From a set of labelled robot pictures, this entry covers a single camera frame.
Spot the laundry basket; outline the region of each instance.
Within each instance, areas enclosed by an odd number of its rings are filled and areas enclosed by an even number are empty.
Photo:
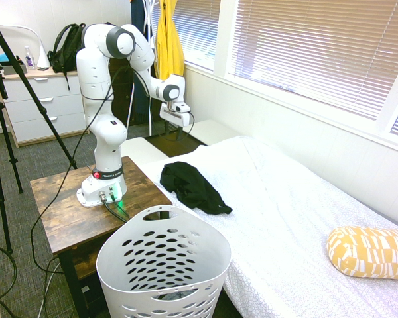
[[[147,220],[162,211],[170,218]],[[211,318],[230,259],[230,245],[215,228],[159,205],[116,231],[96,267],[112,318]]]

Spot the camera tripod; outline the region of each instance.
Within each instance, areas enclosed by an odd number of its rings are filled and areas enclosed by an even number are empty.
[[[42,114],[42,116],[46,120],[48,126],[50,127],[51,131],[53,132],[53,135],[56,137],[57,141],[59,142],[59,145],[62,147],[66,157],[68,157],[68,160],[70,161],[72,167],[74,169],[76,169],[77,166],[76,166],[75,161],[71,157],[70,153],[68,152],[68,149],[66,148],[65,144],[62,142],[62,139],[60,138],[58,132],[54,128],[54,126],[53,126],[52,122],[50,121],[50,119],[48,118],[47,109],[44,108],[41,105],[41,102],[38,100],[38,97],[36,96],[33,88],[31,87],[30,83],[28,82],[27,78],[25,77],[25,75],[24,75],[24,73],[22,71],[22,68],[18,64],[18,61],[16,60],[16,58],[13,55],[11,49],[9,48],[9,45],[7,45],[5,39],[3,38],[3,35],[1,34],[1,31],[0,31],[0,47],[2,48],[4,53],[6,54],[7,58],[9,59],[12,67],[15,69],[15,71],[19,75],[21,81],[24,83],[27,91],[29,92],[31,98],[33,99],[35,105],[37,106],[38,111]],[[1,75],[1,72],[0,72],[0,95],[1,95],[1,97],[3,99],[7,99],[7,93],[6,93],[6,89],[5,89],[4,83],[3,83],[3,76]],[[19,179],[18,169],[16,167],[16,163],[18,162],[18,160],[15,158],[15,156],[13,154],[13,151],[12,151],[11,141],[10,141],[9,134],[8,134],[8,131],[7,131],[7,128],[6,128],[5,118],[3,116],[3,108],[5,108],[5,105],[0,100],[0,124],[1,124],[1,127],[3,129],[3,134],[4,134],[4,137],[5,137],[5,142],[6,142],[6,146],[7,146],[7,152],[9,153],[10,163],[12,163],[12,166],[13,166],[13,171],[15,173],[15,178],[16,178],[16,182],[17,182],[17,185],[18,185],[18,190],[19,190],[19,193],[23,193],[21,180]],[[2,183],[1,183],[1,176],[0,176],[0,212],[1,212],[1,220],[2,220],[2,223],[3,223],[3,231],[5,233],[7,251],[12,253],[11,240],[10,240],[10,236],[9,236],[9,227],[8,227],[8,224],[7,224],[7,216],[6,216],[6,209],[5,209],[5,197],[3,195],[3,187],[2,187]]]

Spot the yellow pillow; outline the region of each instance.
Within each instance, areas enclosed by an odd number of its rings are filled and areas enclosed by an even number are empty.
[[[327,253],[345,275],[398,280],[398,230],[338,227],[327,239]]]

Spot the white bedsheet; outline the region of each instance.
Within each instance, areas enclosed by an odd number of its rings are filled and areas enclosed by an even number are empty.
[[[398,317],[398,281],[351,278],[330,263],[326,239],[339,226],[398,228],[304,166],[248,137],[141,166],[159,183],[164,164],[197,167],[229,215],[194,212],[230,241],[224,285],[244,318]]]

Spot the yellow jacket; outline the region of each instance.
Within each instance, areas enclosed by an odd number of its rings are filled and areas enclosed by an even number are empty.
[[[160,0],[161,16],[156,35],[158,77],[166,80],[170,74],[183,75],[184,54],[172,19],[177,0]]]

